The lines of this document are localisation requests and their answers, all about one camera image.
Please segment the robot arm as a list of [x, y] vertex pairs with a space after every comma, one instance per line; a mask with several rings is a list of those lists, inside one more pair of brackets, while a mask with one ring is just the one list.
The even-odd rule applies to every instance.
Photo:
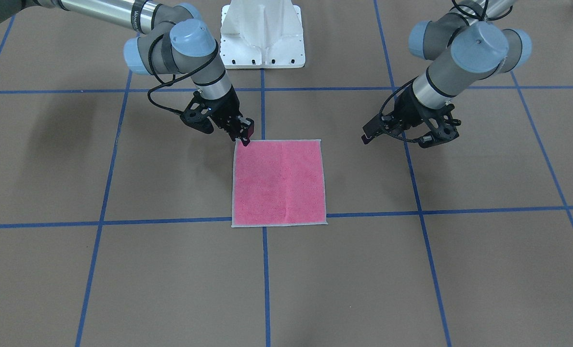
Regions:
[[[218, 61], [220, 46], [196, 7], [152, 0], [0, 0], [0, 24], [31, 7], [57, 8], [132, 29], [138, 35], [125, 42], [123, 57], [131, 73], [157, 80], [146, 93], [152, 105], [199, 132], [211, 134], [220, 128], [232, 141], [250, 144], [254, 121], [240, 112], [226, 67]], [[184, 110], [152, 99], [152, 93], [188, 78], [196, 91]]]
[[385, 113], [381, 106], [363, 126], [363, 143], [386, 134], [429, 148], [458, 138], [461, 121], [452, 116], [452, 100], [474, 82], [522, 66], [532, 53], [526, 32], [494, 25], [511, 13], [514, 4], [513, 0], [454, 0], [443, 17], [416, 24], [408, 48], [431, 64], [388, 97], [394, 101], [392, 111]]

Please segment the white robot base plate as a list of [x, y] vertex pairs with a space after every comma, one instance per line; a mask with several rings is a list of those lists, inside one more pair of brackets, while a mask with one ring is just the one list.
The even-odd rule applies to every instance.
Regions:
[[302, 11], [290, 0], [232, 0], [222, 7], [220, 57], [227, 69], [306, 65]]

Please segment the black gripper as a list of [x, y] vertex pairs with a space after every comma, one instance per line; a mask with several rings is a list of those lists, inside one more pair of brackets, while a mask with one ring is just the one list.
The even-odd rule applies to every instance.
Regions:
[[246, 147], [254, 133], [254, 120], [240, 117], [240, 102], [234, 89], [219, 99], [201, 97], [204, 117], [210, 118], [217, 127], [230, 134], [232, 141], [239, 140]]
[[382, 114], [373, 116], [362, 127], [361, 140], [364, 145], [367, 145], [375, 138], [390, 131], [401, 133], [409, 128], [417, 127], [432, 116], [434, 116], [433, 110], [421, 104], [412, 89], [405, 89], [394, 103], [392, 116], [383, 116]]

